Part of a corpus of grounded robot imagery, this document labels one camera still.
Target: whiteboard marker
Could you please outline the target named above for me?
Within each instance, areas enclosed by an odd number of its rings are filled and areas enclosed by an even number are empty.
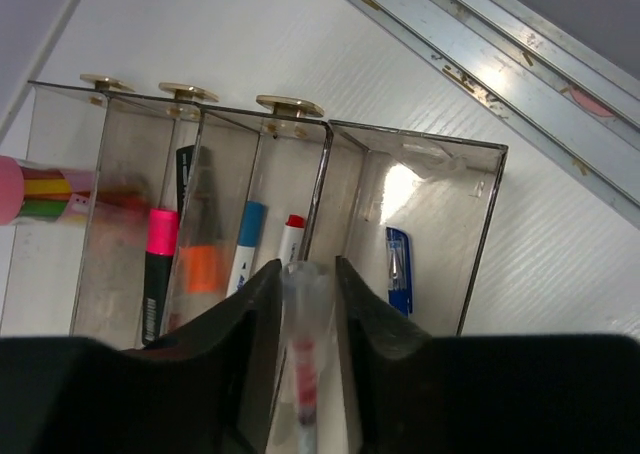
[[[280,249],[278,249],[278,259],[282,262],[283,267],[290,262],[298,260],[303,235],[304,217],[290,214],[287,223],[284,225]]]
[[[227,297],[235,294],[238,289],[244,286],[251,275],[253,256],[260,240],[265,210],[266,207],[259,202],[247,202],[244,216],[242,217],[242,225],[240,226],[236,255],[231,266]]]

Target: yellow pencil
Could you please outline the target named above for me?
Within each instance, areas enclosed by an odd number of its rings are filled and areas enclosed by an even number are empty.
[[[71,194],[71,185],[65,179],[26,179],[24,181],[25,196],[43,194]]]

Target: pink highlighter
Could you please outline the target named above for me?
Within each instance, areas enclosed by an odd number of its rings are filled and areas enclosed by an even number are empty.
[[[180,217],[176,211],[151,209],[144,260],[142,300],[142,343],[145,346],[155,341],[161,334],[162,316],[167,300],[179,225]]]

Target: orange cap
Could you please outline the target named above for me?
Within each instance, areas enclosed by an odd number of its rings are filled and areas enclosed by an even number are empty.
[[[215,246],[187,247],[184,255],[187,294],[210,293],[222,288],[223,256],[218,255]]]

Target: pink cap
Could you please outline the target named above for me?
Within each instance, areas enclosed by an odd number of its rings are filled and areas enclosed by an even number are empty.
[[[151,209],[147,252],[159,256],[173,256],[178,242],[180,216],[176,211]]]
[[[304,217],[296,216],[295,214],[289,214],[289,219],[287,220],[286,225],[289,227],[297,227],[298,229],[304,229]]]
[[[22,208],[24,177],[15,159],[0,156],[0,225],[13,221]]]

